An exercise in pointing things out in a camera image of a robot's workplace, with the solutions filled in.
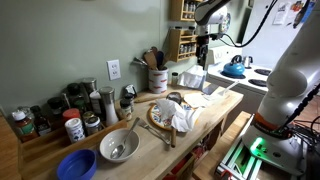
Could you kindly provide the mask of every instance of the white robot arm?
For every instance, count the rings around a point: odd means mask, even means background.
[[[227,2],[213,0],[200,4],[195,12],[196,22],[204,25],[210,14]],[[242,136],[253,156],[296,176],[305,172],[306,147],[303,140],[288,131],[286,125],[300,114],[320,87],[318,85],[314,89],[320,79],[319,21],[320,3],[316,3],[269,75],[268,92],[254,115],[252,125]]]

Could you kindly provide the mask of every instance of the white container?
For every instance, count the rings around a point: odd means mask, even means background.
[[[69,119],[65,124],[64,124],[68,136],[70,138],[71,143],[75,143],[77,141],[80,141],[84,138],[86,138],[83,127],[82,127],[82,121],[79,118],[72,118]]]
[[[157,71],[149,69],[149,89],[152,93],[161,94],[167,90],[168,68]]]

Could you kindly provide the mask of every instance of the wall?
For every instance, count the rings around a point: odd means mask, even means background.
[[[128,84],[137,91],[147,88],[147,69],[131,61],[151,46],[161,49],[168,28],[178,23],[168,20],[169,4],[170,0],[2,0],[0,104],[5,115],[18,106],[43,105],[83,77],[96,77],[98,88],[114,87],[116,99]],[[240,36],[246,4],[241,0],[228,5],[235,17],[229,31],[234,39]],[[106,61],[112,59],[120,60],[122,78],[109,81]],[[171,74],[194,64],[192,58],[167,66]]]

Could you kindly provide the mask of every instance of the spice rack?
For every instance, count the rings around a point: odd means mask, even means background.
[[[171,61],[178,62],[189,59],[196,55],[196,35],[190,34],[189,30],[171,29],[170,30],[170,53]],[[181,46],[191,46],[191,50],[181,51]]]
[[[111,131],[126,128],[127,121],[121,120],[85,139],[71,144],[66,129],[57,129],[19,145],[19,172],[22,179],[48,179],[56,177],[59,163],[70,153],[79,149],[99,149],[101,140]]]
[[[171,1],[171,15],[170,19],[173,21],[190,21],[194,22],[194,9],[195,6],[202,2],[203,0],[174,0]],[[186,3],[194,4],[194,8],[191,10],[185,9],[184,5]]]

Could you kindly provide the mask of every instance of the wooden cabinet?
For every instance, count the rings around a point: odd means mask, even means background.
[[[194,8],[184,9],[185,2],[188,6],[192,4]],[[193,21],[195,6],[202,2],[202,0],[171,0],[171,15],[170,19],[173,21]]]
[[[189,30],[170,30],[170,60],[178,62],[196,55],[196,35]]]

